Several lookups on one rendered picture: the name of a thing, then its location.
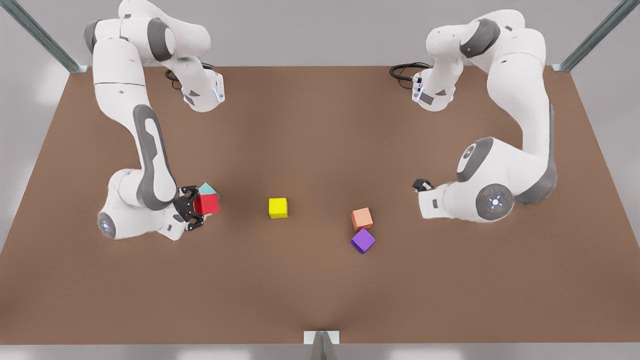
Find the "orange wooden cube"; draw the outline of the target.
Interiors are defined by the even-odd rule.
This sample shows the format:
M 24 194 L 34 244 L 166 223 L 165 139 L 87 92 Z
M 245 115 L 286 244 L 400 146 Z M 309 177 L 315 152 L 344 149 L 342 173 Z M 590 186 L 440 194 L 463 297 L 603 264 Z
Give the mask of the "orange wooden cube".
M 365 207 L 353 210 L 350 214 L 355 231 L 369 229 L 373 226 L 374 221 L 371 216 L 370 208 Z

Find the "red wooden cube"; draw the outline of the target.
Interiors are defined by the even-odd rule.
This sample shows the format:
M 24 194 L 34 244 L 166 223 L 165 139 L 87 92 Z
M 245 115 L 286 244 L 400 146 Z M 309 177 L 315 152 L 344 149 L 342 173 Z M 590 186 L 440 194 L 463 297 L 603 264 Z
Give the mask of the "red wooden cube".
M 199 194 L 194 200 L 194 210 L 200 215 L 217 214 L 220 211 L 218 194 Z

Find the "purple wooden cube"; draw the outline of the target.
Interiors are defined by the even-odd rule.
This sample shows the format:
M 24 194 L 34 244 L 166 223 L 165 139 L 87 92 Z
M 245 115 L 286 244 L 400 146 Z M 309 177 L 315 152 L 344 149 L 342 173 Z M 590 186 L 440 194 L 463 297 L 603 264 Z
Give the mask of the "purple wooden cube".
M 376 242 L 373 235 L 366 228 L 361 228 L 350 240 L 350 244 L 362 255 Z

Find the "silver frame post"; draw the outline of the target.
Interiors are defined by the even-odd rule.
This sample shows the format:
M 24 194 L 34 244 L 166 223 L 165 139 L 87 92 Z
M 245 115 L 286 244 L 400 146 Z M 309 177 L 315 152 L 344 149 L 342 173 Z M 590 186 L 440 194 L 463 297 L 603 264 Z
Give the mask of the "silver frame post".
M 69 73 L 83 74 L 89 69 L 87 65 L 78 64 L 71 55 L 55 41 L 55 39 L 39 25 L 18 0 L 0 0 L 2 7 L 23 29 L 32 36 L 55 60 Z
M 340 344 L 338 330 L 306 330 L 303 343 L 311 345 L 309 360 L 339 360 L 335 345 Z
M 554 72 L 571 72 L 638 6 L 640 6 L 640 0 L 620 0 L 617 6 L 583 39 L 566 59 L 561 63 L 552 64 L 551 69 Z

